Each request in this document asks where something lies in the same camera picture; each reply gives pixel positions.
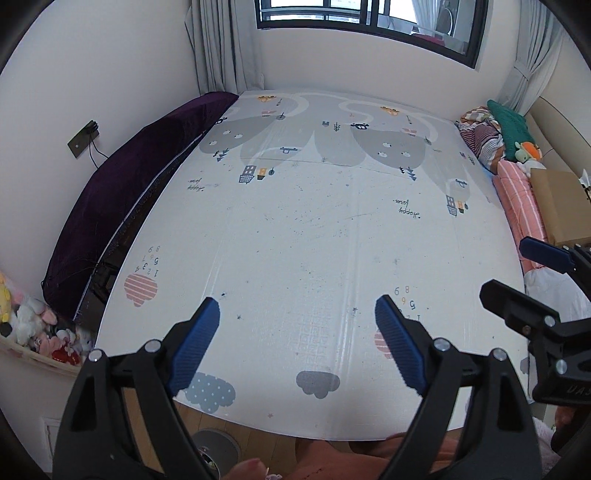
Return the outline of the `grey round trash bin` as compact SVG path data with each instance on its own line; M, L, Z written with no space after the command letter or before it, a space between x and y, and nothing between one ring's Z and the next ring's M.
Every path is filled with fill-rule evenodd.
M233 466L238 464L240 448L235 438L228 433L206 428L194 433L192 440L215 479L221 479L228 474Z

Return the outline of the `brown cardboard box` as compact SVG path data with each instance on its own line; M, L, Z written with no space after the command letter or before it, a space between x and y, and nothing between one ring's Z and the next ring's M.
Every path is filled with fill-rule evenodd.
M588 247L590 201L571 172L534 169L531 184L548 242L556 247Z

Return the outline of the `pink striped pillow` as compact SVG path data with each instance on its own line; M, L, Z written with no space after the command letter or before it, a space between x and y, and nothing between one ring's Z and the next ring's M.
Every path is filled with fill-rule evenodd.
M529 178L516 163L500 160L493 177L502 207L505 211L516 249L525 237L546 241L547 235ZM524 274L542 268L541 264L523 257L518 250Z

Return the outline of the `person's brown trouser legs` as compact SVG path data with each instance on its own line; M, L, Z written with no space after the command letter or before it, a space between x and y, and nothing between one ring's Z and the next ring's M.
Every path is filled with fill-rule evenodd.
M342 452L327 441L295 441L294 470L282 479L378 479L398 452L406 433L394 434L383 441L349 442L353 453ZM448 467L454 460L459 440L446 435L431 472ZM253 458L233 466L221 479L270 479L263 461Z

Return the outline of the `green plush toy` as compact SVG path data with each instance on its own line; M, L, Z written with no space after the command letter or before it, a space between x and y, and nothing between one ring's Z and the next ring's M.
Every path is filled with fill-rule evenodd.
M487 107L500 125L501 135L505 145L505 157L508 160L516 159L517 147L515 143L536 143L529 131L526 119L522 115L494 100L489 100Z

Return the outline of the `plush toy storage tower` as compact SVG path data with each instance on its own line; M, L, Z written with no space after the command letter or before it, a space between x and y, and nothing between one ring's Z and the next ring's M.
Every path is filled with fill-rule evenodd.
M1 273L1 347L49 368L80 367L95 344L87 329L66 321Z

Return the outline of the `striped folded blanket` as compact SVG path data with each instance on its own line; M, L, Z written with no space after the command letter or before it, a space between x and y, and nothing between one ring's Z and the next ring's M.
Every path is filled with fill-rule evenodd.
M469 110L456 122L464 142L479 162L491 173L505 158L505 142L499 122L486 106Z

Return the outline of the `right grey curtain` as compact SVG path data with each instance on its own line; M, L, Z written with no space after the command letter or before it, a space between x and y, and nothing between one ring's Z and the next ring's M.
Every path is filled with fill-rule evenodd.
M561 22L541 1L521 1L515 61L497 102L525 115L551 80L565 35Z

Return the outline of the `black framed window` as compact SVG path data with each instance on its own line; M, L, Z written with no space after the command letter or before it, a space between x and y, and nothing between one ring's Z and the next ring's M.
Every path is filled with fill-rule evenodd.
M474 68L489 3L476 1L257 0L260 29L308 28L355 32L413 45Z

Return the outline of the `grey window curtain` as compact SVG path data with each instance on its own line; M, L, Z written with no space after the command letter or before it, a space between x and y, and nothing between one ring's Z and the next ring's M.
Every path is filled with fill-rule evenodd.
M243 0L191 1L184 25L199 94L263 90L256 4Z

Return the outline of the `white wall access panel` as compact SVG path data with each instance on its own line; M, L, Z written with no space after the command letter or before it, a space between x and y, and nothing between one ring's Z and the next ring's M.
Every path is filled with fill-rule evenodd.
M43 470L46 472L52 471L60 423L60 419L50 417L41 418L42 439L45 455Z

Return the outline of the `dark wall socket plate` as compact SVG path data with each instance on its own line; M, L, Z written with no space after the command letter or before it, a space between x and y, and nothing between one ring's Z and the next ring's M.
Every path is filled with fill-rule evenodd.
M69 140L67 146L71 154L78 158L98 136L98 123L95 120L90 120Z

